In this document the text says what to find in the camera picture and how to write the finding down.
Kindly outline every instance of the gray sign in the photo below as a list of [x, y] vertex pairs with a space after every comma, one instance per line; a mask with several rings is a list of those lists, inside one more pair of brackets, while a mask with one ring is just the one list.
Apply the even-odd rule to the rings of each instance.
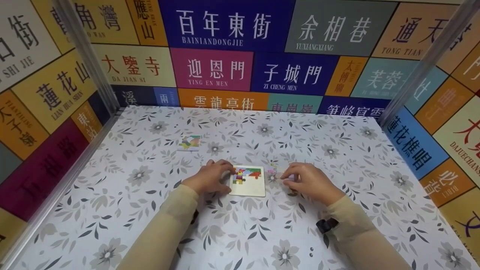
[[3, 143], [0, 143], [0, 184], [22, 163]]
[[396, 5], [297, 0], [285, 52], [370, 56]]

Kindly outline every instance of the chinese character sign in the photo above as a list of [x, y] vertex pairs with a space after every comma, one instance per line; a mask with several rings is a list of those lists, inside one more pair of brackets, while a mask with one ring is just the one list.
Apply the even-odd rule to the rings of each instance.
[[418, 179], [448, 158], [440, 145], [403, 107], [387, 123], [385, 134]]
[[445, 151], [480, 185], [480, 98], [474, 96], [433, 137]]
[[370, 56], [394, 2], [297, 0], [286, 52]]
[[74, 0], [73, 9], [91, 42], [139, 44], [125, 1]]
[[388, 100], [384, 99], [325, 96], [318, 113], [378, 118], [387, 104]]
[[252, 52], [170, 49], [177, 86], [249, 91]]
[[160, 0], [171, 47], [282, 52], [294, 0]]
[[0, 92], [60, 56], [55, 43], [27, 0], [0, 10]]
[[12, 88], [49, 133], [53, 133], [95, 90], [75, 50]]
[[94, 44], [112, 85], [175, 87], [168, 48]]
[[433, 134], [472, 96], [473, 93], [465, 86], [449, 77], [415, 114], [415, 118], [428, 133]]
[[53, 38], [53, 41], [62, 54], [70, 51], [75, 47], [67, 34], [65, 23], [60, 18], [57, 9], [51, 1], [32, 0], [38, 15], [42, 19], [45, 27]]
[[452, 76], [473, 92], [480, 90], [480, 44], [467, 55]]
[[67, 120], [0, 185], [0, 207], [28, 221], [88, 142]]
[[370, 58], [351, 96], [392, 99], [416, 65], [416, 61]]
[[322, 96], [338, 56], [256, 53], [252, 91]]
[[0, 141], [23, 160], [48, 137], [11, 90], [0, 94], [0, 129]]
[[159, 106], [179, 107], [179, 95], [176, 88], [154, 87], [156, 103]]
[[480, 41], [479, 31], [480, 12], [477, 12], [458, 36], [456, 36], [455, 40], [444, 52], [442, 58], [437, 62], [437, 65], [448, 74], [451, 74]]
[[102, 129], [102, 124], [98, 120], [92, 107], [86, 101], [70, 117], [87, 141], [90, 143]]
[[415, 114], [445, 81], [447, 76], [448, 75], [439, 68], [433, 67], [427, 77], [425, 77], [415, 89], [413, 96], [407, 100], [405, 107], [411, 113]]
[[127, 0], [140, 45], [167, 46], [157, 0]]
[[268, 110], [300, 113], [317, 113], [323, 97], [269, 94]]
[[266, 110], [268, 94], [240, 91], [178, 89], [180, 103], [184, 107]]
[[457, 8], [457, 5], [400, 3], [372, 56], [420, 60]]
[[349, 97], [367, 60], [367, 57], [340, 56], [325, 94]]
[[440, 208], [446, 221], [476, 260], [480, 258], [479, 197], [480, 189], [473, 188]]
[[423, 189], [438, 207], [460, 196], [475, 184], [453, 161], [447, 159], [420, 180]]

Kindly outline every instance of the forearm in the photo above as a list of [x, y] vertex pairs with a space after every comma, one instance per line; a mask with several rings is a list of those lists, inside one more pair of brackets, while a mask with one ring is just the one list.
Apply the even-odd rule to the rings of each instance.
[[356, 270], [407, 270], [409, 265], [348, 196], [328, 207], [339, 224], [331, 233]]
[[176, 247], [192, 221], [198, 197], [195, 191], [182, 184], [172, 191], [117, 270], [168, 269]]

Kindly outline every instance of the table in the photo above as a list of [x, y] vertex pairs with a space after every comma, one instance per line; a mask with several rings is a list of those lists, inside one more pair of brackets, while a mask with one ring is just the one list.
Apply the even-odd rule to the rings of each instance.
[[[176, 151], [181, 135], [200, 151]], [[150, 106], [123, 112], [14, 269], [114, 269], [209, 159], [264, 166], [266, 197], [205, 195], [172, 269], [352, 269], [315, 226], [324, 209], [279, 181], [293, 161], [324, 170], [414, 269], [479, 269], [373, 118]]]

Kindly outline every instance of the orange sign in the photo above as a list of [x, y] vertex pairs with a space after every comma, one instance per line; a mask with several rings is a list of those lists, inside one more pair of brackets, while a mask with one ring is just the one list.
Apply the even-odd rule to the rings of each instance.
[[372, 56], [422, 59], [457, 8], [456, 5], [400, 3]]
[[474, 93], [480, 89], [480, 43], [453, 71], [452, 76]]
[[440, 207], [452, 229], [472, 257], [480, 259], [480, 189], [474, 188], [454, 201]]
[[96, 117], [88, 101], [85, 101], [85, 103], [72, 114], [71, 118], [88, 142], [91, 142], [102, 129], [102, 124]]
[[0, 94], [0, 141], [25, 160], [48, 133], [11, 90]]
[[445, 51], [437, 66], [448, 74], [462, 62], [465, 56], [480, 41], [480, 12], [463, 28], [463, 31], [456, 37], [454, 42]]
[[325, 95], [349, 97], [367, 60], [368, 57], [340, 56]]
[[127, 0], [140, 45], [168, 46], [157, 0]]
[[455, 199], [475, 186], [452, 159], [447, 159], [425, 175], [420, 180], [420, 184], [437, 207]]
[[15, 243], [17, 237], [24, 232], [27, 223], [0, 208], [0, 258]]
[[178, 92], [183, 107], [267, 110], [267, 93], [182, 88]]
[[433, 134], [472, 96], [472, 92], [450, 77], [415, 114], [415, 118]]

